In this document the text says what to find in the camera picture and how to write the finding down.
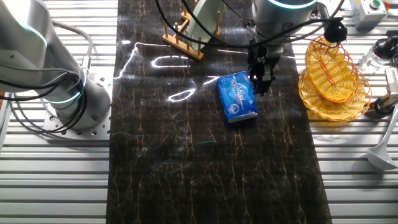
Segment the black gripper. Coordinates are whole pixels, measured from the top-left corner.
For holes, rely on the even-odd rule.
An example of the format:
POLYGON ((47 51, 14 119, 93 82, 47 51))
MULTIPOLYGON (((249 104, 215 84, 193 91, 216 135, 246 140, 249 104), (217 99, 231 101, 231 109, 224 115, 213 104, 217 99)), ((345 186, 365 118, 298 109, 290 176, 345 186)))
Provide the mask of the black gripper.
POLYGON ((263 95, 268 92, 275 77, 275 66, 279 62, 283 53, 283 45, 260 45, 249 49, 248 52, 248 69, 253 70, 250 74, 250 81, 253 85, 255 94, 263 95), (269 79, 263 81, 265 67, 269 67, 269 79))

